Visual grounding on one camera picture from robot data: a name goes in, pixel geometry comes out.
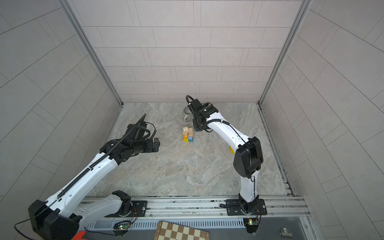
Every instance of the black spiral cable wrap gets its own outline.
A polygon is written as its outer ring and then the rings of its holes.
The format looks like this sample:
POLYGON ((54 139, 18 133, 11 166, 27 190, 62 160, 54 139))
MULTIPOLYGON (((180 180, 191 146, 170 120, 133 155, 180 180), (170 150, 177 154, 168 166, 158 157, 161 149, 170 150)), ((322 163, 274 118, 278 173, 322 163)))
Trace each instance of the black spiral cable wrap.
POLYGON ((137 126, 144 120, 144 118, 147 116, 147 114, 144 114, 137 123, 119 140, 117 144, 115 144, 109 152, 104 154, 101 158, 96 160, 94 163, 92 163, 88 168, 83 170, 75 179, 73 179, 58 195, 57 199, 62 197, 77 181, 79 181, 87 172, 89 172, 94 166, 96 166, 99 162, 101 162, 104 158, 106 158, 115 148, 117 145, 119 145, 124 139, 130 134, 137 126))

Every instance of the marble floor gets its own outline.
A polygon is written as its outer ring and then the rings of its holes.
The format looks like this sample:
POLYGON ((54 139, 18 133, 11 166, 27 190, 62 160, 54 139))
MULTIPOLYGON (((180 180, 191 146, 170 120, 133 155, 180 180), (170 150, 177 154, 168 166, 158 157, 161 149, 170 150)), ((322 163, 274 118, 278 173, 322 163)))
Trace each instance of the marble floor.
MULTIPOLYGON (((106 175, 89 195, 109 195, 122 190, 131 196, 144 195, 237 195, 240 176, 233 167, 234 154, 215 132, 194 132, 193 142, 184 142, 182 110, 186 103, 125 103, 110 139, 123 136, 129 123, 146 113, 155 125, 161 145, 157 153, 141 153, 106 175)), ((272 153, 255 103, 214 103, 238 130, 256 136, 262 144, 262 164, 257 190, 260 195, 286 195, 280 170, 272 153)))

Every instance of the stack of blocks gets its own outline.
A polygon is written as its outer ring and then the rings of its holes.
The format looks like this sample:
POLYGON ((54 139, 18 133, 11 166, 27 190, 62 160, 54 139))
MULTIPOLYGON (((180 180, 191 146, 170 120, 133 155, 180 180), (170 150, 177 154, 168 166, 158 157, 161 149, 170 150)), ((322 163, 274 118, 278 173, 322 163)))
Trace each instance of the stack of blocks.
POLYGON ((184 142, 193 142, 193 128, 183 127, 184 142))

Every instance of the brown chessboard square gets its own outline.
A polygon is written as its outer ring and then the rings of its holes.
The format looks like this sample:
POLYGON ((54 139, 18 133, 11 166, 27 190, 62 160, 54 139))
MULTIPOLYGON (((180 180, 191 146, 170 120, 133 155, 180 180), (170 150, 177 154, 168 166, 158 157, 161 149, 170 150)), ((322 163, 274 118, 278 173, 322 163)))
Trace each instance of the brown chessboard square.
POLYGON ((154 240, 209 240, 209 232, 159 221, 154 240))

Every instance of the chessboard square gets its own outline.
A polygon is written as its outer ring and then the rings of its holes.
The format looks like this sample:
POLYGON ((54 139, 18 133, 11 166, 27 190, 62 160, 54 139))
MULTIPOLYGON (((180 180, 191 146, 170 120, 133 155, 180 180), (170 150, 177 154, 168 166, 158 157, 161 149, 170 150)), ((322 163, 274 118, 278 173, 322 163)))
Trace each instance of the chessboard square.
POLYGON ((172 227, 172 231, 178 232, 179 227, 180 227, 179 225, 174 224, 172 227))
POLYGON ((181 233, 181 232, 177 232, 177 234, 176 234, 176 240, 181 240, 182 237, 183 237, 183 233, 181 233))
POLYGON ((166 235, 166 229, 162 228, 160 229, 159 236, 165 236, 166 235))
POLYGON ((172 230, 172 228, 173 228, 173 223, 168 223, 167 229, 172 230))
POLYGON ((194 228, 189 229, 189 235, 192 235, 192 236, 195 235, 195 229, 194 228))
POLYGON ((184 234, 189 234, 189 227, 184 227, 183 233, 184 234))
POLYGON ((168 223, 167 222, 163 222, 163 224, 161 225, 161 228, 167 229, 167 227, 168 227, 168 223))
POLYGON ((176 234, 177 234, 177 232, 172 231, 172 232, 170 233, 170 238, 176 238, 176 234))
POLYGON ((200 231, 200 237, 205 239, 205 237, 207 236, 207 232, 206 231, 200 231))
POLYGON ((166 230, 166 233, 165 233, 165 237, 170 237, 170 234, 172 233, 172 231, 171 230, 169 230, 169 229, 167 229, 166 230))

